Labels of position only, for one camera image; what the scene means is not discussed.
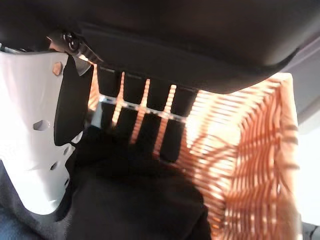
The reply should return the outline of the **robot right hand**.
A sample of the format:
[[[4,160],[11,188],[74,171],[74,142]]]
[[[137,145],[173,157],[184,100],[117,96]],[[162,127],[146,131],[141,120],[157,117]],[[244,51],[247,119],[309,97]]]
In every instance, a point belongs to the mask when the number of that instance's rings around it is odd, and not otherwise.
[[[317,0],[3,0],[0,3],[0,159],[25,214],[68,210],[75,139],[93,69],[107,91],[131,85],[226,94],[284,68],[314,33]]]

